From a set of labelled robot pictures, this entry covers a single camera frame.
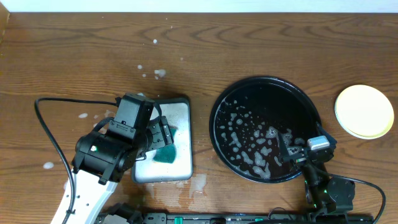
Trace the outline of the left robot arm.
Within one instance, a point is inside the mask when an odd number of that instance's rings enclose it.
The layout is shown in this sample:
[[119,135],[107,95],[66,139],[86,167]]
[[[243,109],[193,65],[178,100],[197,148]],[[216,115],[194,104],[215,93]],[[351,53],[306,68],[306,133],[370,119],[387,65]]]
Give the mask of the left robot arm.
[[150,152],[160,154],[162,162],[172,160],[175,132],[165,116],[143,128],[103,119],[76,144],[71,176],[52,223],[97,221],[126,171],[141,171]]

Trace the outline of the yellow plate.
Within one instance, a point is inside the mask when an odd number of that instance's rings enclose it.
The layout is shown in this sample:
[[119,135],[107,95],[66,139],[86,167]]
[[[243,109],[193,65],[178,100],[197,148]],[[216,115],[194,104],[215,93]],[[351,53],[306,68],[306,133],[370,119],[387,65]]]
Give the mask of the yellow plate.
[[341,127],[361,139],[376,139],[387,134],[394,124],[394,109],[389,99],[368,85],[352,85],[336,98],[335,116]]

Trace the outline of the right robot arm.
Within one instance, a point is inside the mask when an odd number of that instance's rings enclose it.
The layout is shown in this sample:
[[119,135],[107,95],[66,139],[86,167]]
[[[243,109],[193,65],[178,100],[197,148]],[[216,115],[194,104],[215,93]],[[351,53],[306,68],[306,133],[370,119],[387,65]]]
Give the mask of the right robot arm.
[[289,163],[300,170],[305,178],[307,193],[313,208],[307,212],[312,223],[348,223],[348,212],[353,209],[355,184],[343,177],[333,177],[325,163],[334,156],[336,139],[317,123],[318,136],[307,140],[307,145],[290,154],[284,135],[278,134],[279,162]]

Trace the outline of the green scrubbing sponge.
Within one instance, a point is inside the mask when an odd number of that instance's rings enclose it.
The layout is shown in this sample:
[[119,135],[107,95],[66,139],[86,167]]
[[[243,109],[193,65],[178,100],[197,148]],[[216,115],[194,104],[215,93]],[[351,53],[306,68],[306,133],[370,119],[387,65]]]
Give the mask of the green scrubbing sponge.
[[153,157],[154,162],[172,164],[177,156],[177,150],[175,144],[172,143],[165,147],[156,150],[155,156]]

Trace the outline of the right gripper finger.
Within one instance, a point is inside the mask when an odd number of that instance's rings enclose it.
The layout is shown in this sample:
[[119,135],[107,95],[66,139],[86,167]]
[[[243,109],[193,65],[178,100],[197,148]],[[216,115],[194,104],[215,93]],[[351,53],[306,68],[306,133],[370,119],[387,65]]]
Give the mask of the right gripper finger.
[[279,140],[279,150],[280,150],[279,161],[290,162],[292,159],[287,149],[287,146],[284,142],[283,135],[280,132],[278,132],[278,140]]
[[325,136],[328,142],[330,143],[330,146],[336,146],[336,139],[333,138],[329,133],[327,133],[322,125],[319,122],[316,122],[317,126],[317,132],[320,136]]

